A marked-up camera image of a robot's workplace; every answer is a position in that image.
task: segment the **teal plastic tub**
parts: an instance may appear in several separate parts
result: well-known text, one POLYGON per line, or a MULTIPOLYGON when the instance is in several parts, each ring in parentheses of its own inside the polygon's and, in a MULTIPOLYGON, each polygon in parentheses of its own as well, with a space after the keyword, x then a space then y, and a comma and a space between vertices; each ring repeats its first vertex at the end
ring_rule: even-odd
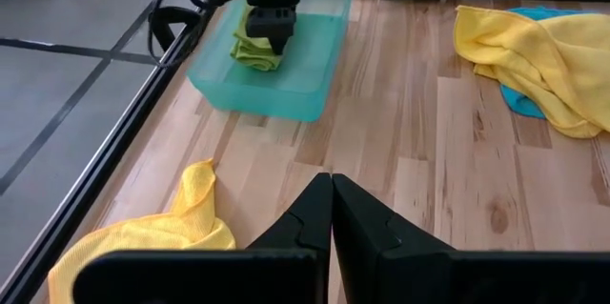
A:
POLYGON ((352 0, 301 0, 295 35, 276 71, 257 71, 230 56, 246 0, 228 3, 187 70, 193 85, 220 110, 314 121, 324 111, 349 22, 352 0))

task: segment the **wood knot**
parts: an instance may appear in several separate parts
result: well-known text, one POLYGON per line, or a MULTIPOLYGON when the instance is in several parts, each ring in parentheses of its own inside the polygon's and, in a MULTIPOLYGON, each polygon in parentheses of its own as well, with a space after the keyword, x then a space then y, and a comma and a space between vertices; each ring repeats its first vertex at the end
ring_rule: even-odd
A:
POLYGON ((475 142, 485 141, 485 125, 478 110, 473 114, 473 133, 475 134, 475 142))
POLYGON ((506 229, 508 229, 508 213, 506 213, 506 210, 498 202, 494 201, 490 204, 489 211, 491 212, 492 232, 506 232, 506 229))

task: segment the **wet yellow cloth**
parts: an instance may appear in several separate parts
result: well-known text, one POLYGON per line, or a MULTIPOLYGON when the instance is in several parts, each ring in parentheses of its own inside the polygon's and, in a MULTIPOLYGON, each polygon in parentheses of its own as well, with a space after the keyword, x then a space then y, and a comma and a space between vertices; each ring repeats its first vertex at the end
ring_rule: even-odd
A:
POLYGON ((246 34, 246 21, 251 10, 252 7, 247 6, 241 15, 239 26, 234 32, 237 41, 231 50, 231 57, 259 71, 275 71, 282 57, 275 55, 269 39, 252 38, 246 34))
POLYGON ((130 249, 234 249, 231 231, 215 215, 214 181, 212 160, 193 164, 182 173, 168 213, 116 223, 83 237, 49 272, 50 303, 72 303, 76 275, 104 253, 130 249))
POLYGON ((586 138, 610 131, 610 16, 534 21, 460 6, 454 43, 476 74, 534 100, 559 132, 586 138))

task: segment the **wooden tabletop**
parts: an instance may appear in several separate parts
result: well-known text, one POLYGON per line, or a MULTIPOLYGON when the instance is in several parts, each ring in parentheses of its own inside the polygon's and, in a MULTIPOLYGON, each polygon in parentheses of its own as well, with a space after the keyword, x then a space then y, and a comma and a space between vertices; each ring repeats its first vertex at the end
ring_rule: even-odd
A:
MULTIPOLYGON (((609 135, 571 139, 511 113, 498 83, 455 54, 457 4, 610 11, 354 0, 326 109, 314 123, 217 111, 185 78, 185 65, 74 240, 167 210, 182 170, 213 157, 217 212, 240 247, 315 174, 337 172, 458 249, 609 250, 609 135)), ((344 300, 334 258, 330 302, 344 300)))

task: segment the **blue cloth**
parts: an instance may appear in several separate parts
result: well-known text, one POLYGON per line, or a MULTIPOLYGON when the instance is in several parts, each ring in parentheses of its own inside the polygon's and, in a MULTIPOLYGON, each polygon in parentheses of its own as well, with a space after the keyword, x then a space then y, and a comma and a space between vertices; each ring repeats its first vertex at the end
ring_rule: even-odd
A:
MULTIPOLYGON (((533 20, 542 20, 569 14, 587 13, 586 11, 581 10, 554 10, 544 7, 516 8, 510 9, 509 11, 524 15, 533 20)), ((544 113, 542 113, 542 110, 538 107, 538 105, 532 101, 532 99, 526 97, 525 94, 504 85, 500 85, 500 91, 502 92, 506 105, 508 105, 512 111, 528 117, 545 118, 544 113)))

